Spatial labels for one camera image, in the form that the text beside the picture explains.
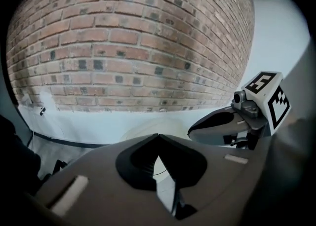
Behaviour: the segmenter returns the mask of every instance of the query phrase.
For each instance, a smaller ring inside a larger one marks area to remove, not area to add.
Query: brick wall
[[[19,103],[59,110],[225,105],[245,70],[252,0],[23,0],[7,33]]]

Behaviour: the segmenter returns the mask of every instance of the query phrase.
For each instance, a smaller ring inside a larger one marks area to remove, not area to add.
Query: gray floor
[[[42,179],[47,173],[52,173],[56,160],[71,163],[73,160],[81,157],[91,151],[90,148],[80,148],[68,145],[54,143],[43,138],[34,136],[30,142],[29,148],[37,153],[41,158],[38,177]]]

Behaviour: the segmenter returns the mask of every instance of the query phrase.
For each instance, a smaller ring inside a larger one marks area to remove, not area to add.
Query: cable
[[[165,169],[165,170],[164,170],[163,172],[161,172],[161,173],[164,173],[166,170],[167,170],[167,169]],[[159,175],[159,174],[161,174],[161,173],[154,174],[153,176]]]

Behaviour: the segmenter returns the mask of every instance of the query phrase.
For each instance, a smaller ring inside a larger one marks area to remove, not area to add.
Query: white wall
[[[254,0],[255,34],[241,85],[262,70],[287,76],[304,53],[310,35],[304,16],[291,0]],[[113,144],[131,128],[156,118],[172,118],[188,129],[214,109],[171,113],[83,113],[19,106],[24,119],[38,133],[82,143]]]
[[[13,123],[16,134],[20,137],[23,144],[26,145],[27,142],[30,140],[32,134],[31,134],[30,129],[22,120],[22,117],[19,115],[17,109],[15,108],[15,106],[13,105],[11,101],[11,98],[9,96],[8,90],[4,82],[1,62],[0,62],[0,114]]]
[[[254,0],[255,32],[241,86],[259,71],[286,77],[305,52],[310,34],[301,10],[292,0]]]

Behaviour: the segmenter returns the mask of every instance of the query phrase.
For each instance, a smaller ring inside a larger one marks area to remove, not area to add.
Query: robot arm
[[[279,129],[291,109],[280,87],[282,79],[282,73],[258,73],[242,91],[234,93],[230,107],[195,123],[189,137],[204,144],[254,149],[260,137],[271,136]]]

